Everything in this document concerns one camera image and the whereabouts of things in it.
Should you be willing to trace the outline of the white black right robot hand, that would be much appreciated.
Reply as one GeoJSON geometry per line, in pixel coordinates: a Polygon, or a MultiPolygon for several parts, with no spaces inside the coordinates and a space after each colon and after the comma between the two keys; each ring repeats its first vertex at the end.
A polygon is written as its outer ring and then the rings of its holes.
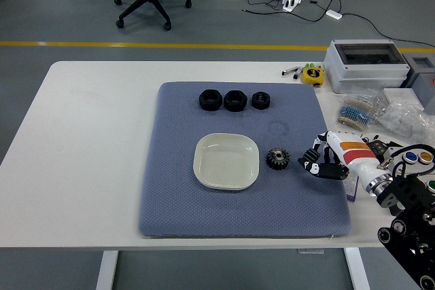
{"type": "Polygon", "coordinates": [[[319,134],[312,148],[298,162],[310,174],[322,179],[344,180],[353,173],[373,196],[381,195],[392,182],[392,174],[380,167],[373,151],[353,133],[327,131],[319,134]]]}

